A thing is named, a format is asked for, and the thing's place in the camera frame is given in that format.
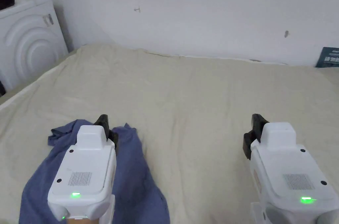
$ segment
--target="white wall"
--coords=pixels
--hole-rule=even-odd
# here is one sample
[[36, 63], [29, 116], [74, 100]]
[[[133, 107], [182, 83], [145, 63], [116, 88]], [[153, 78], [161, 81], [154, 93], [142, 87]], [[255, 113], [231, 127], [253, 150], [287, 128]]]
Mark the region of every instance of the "white wall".
[[55, 0], [55, 6], [69, 49], [114, 40], [173, 55], [313, 66], [323, 46], [339, 46], [338, 0]]

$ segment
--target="green led light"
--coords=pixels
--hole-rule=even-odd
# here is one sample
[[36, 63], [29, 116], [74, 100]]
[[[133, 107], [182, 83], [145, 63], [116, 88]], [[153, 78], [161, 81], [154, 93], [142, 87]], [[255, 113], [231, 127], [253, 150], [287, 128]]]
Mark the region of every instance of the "green led light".
[[302, 198], [300, 199], [300, 202], [301, 202], [302, 204], [313, 204], [314, 201], [316, 201], [316, 199], [313, 199], [313, 198], [311, 198], [311, 197], [302, 197]]
[[79, 198], [80, 196], [81, 195], [80, 195], [79, 192], [73, 192], [72, 195], [71, 195], [71, 197], [73, 197], [73, 198]]

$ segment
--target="beige bed sheet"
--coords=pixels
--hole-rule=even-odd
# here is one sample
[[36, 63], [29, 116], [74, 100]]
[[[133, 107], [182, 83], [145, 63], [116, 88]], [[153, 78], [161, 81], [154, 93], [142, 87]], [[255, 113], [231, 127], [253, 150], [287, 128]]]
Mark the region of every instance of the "beige bed sheet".
[[52, 128], [107, 113], [111, 127], [138, 129], [172, 223], [252, 223], [258, 197], [242, 151], [251, 115], [290, 122], [338, 191], [338, 103], [338, 68], [82, 47], [0, 106], [0, 218], [18, 221]]
[[59, 64], [61, 64], [68, 56], [74, 55], [76, 53], [75, 51], [72, 51], [71, 53], [69, 53], [69, 55], [60, 58], [59, 60], [57, 60], [52, 66], [50, 66], [49, 68], [47, 68], [46, 70], [44, 70], [43, 72], [39, 73], [37, 76], [31, 78], [30, 80], [28, 80], [28, 82], [23, 83], [18, 85], [17, 87], [15, 87], [14, 89], [12, 89], [11, 91], [9, 91], [8, 93], [6, 93], [5, 95], [0, 97], [0, 105], [2, 103], [4, 103], [5, 101], [9, 100], [10, 98], [12, 98], [14, 95], [16, 95], [18, 92], [22, 91], [25, 87], [29, 86], [31, 83], [33, 83], [34, 81], [36, 81], [38, 78], [40, 78], [45, 72], [49, 71], [51, 68], [54, 68], [56, 66], [58, 66]]

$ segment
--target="black object on washing machine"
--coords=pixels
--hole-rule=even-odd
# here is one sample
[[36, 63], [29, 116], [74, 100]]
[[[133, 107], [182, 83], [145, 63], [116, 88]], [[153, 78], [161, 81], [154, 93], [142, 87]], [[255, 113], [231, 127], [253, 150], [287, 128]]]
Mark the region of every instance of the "black object on washing machine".
[[9, 8], [15, 4], [15, 0], [0, 0], [0, 10]]

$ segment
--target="washing machine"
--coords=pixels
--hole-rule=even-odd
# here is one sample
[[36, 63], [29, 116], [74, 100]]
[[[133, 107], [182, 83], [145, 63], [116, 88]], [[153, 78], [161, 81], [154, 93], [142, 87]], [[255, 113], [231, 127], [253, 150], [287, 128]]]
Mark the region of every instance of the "washing machine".
[[67, 54], [52, 0], [15, 0], [0, 11], [0, 81], [7, 92]]

